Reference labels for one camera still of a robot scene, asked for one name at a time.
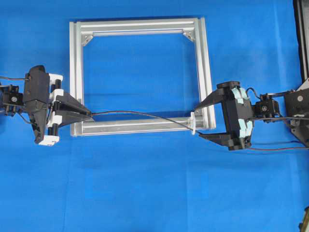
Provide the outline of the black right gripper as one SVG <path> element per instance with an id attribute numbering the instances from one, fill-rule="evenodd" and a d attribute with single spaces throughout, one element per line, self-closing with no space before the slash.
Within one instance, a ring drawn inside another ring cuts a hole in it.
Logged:
<path id="1" fill-rule="evenodd" d="M 254 123 L 250 120 L 253 117 L 253 109 L 246 90 L 238 81 L 220 83 L 217 88 L 200 102 L 195 110 L 221 103 L 226 133 L 199 136 L 218 145 L 227 146 L 229 150 L 249 148 Z"/>

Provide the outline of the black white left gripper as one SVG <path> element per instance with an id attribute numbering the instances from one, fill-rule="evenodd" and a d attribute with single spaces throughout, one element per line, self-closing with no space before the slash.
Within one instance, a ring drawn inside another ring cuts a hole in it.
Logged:
<path id="1" fill-rule="evenodd" d="M 93 115 L 89 109 L 64 92 L 61 88 L 63 76 L 48 74 L 50 77 L 51 93 L 49 96 L 49 113 L 47 117 L 47 135 L 44 136 L 43 145 L 53 146 L 59 142 L 58 129 L 66 125 L 92 120 Z"/>

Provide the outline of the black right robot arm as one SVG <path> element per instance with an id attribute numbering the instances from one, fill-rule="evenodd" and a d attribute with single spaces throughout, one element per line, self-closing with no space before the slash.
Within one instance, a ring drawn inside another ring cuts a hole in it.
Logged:
<path id="1" fill-rule="evenodd" d="M 211 141 L 228 150 L 253 150 L 252 133 L 255 123 L 283 122 L 289 132 L 301 144 L 299 149 L 309 147 L 309 88 L 302 85 L 296 90 L 279 93 L 255 95 L 253 103 L 249 91 L 256 94 L 254 88 L 244 89 L 238 81 L 229 81 L 217 85 L 217 89 L 206 97 L 196 109 L 220 104 L 225 123 L 225 132 L 199 133 L 205 140 Z"/>

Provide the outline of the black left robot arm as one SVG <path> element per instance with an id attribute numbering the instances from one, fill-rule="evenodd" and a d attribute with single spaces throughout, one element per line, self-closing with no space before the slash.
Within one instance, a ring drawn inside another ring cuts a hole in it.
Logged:
<path id="1" fill-rule="evenodd" d="M 23 80 L 24 93 L 18 86 L 0 87 L 0 112 L 5 116 L 26 113 L 36 144 L 53 146 L 59 142 L 59 128 L 92 119 L 92 112 L 61 88 L 61 75 L 34 72 Z"/>

